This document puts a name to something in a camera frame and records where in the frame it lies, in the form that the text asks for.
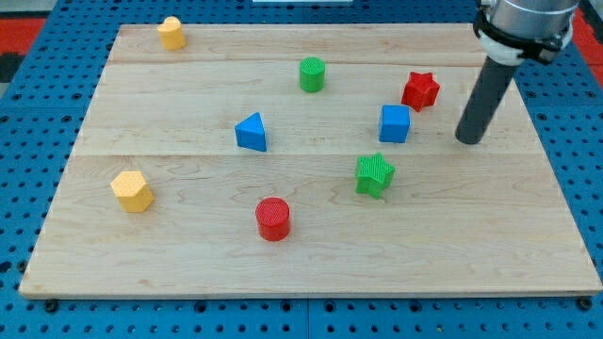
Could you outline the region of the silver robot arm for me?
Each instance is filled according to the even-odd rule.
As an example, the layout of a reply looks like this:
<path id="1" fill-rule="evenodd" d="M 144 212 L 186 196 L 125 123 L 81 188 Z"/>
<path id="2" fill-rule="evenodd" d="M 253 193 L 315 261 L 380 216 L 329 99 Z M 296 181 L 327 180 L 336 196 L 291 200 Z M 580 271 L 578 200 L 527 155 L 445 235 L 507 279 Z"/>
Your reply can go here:
<path id="1" fill-rule="evenodd" d="M 573 37 L 579 0 L 477 0 L 473 30 L 488 58 L 517 67 L 552 63 Z"/>

